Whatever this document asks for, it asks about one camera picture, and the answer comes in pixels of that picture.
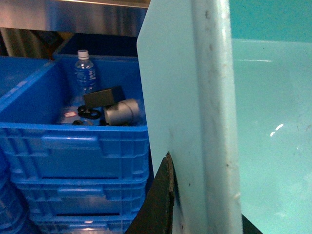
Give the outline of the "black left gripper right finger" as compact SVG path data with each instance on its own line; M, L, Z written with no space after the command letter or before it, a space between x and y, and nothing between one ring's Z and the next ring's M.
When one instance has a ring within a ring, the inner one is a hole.
M262 232L242 215L243 234L262 234Z

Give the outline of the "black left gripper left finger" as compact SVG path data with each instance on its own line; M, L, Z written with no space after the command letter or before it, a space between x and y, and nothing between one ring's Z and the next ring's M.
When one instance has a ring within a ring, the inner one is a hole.
M142 207L127 234L171 234L176 197L176 173L171 154L162 159Z

